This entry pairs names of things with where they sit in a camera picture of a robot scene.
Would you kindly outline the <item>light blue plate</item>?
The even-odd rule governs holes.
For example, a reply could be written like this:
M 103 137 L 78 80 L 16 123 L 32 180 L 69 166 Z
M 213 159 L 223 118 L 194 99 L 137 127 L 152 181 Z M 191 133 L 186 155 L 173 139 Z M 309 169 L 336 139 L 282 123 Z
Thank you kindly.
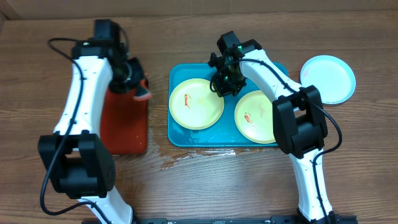
M 318 55 L 304 63 L 300 72 L 302 86 L 315 86 L 323 104 L 337 105 L 352 97 L 356 78 L 351 67 L 331 55 Z

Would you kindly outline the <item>yellow-green plate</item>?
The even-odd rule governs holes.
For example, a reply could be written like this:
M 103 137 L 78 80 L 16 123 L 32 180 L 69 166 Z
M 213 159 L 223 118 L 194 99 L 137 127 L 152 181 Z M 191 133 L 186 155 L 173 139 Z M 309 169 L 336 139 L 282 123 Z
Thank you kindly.
M 275 143 L 272 103 L 261 90 L 249 92 L 238 101 L 234 121 L 248 140 L 259 144 Z
M 192 78 L 174 88 L 169 98 L 169 111 L 184 128 L 206 129 L 221 118 L 224 99 L 210 90 L 209 80 Z

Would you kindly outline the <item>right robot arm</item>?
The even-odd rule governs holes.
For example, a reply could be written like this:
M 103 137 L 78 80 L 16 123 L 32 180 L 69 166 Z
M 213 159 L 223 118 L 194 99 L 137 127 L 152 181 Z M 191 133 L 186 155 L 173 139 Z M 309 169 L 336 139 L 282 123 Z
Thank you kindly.
M 217 46 L 221 55 L 211 54 L 208 62 L 216 68 L 210 90 L 219 97 L 236 96 L 250 80 L 266 95 L 272 103 L 274 138 L 294 168 L 300 221 L 338 223 L 323 175 L 326 120 L 331 117 L 323 109 L 320 92 L 291 80 L 254 39 L 240 42 L 230 31 L 221 35 Z

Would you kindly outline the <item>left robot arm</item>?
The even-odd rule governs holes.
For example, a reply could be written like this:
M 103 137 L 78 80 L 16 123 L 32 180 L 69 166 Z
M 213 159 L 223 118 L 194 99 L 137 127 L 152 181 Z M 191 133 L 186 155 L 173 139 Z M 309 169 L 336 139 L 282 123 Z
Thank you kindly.
M 75 40 L 70 54 L 48 46 L 72 63 L 73 76 L 63 114 L 51 135 L 41 136 L 38 152 L 46 169 L 40 207 L 61 215 L 86 205 L 97 223 L 139 223 L 119 194 L 111 153 L 100 138 L 106 92 L 134 100 L 150 98 L 138 58 L 129 57 L 126 31 L 110 19 L 97 19 L 94 35 Z

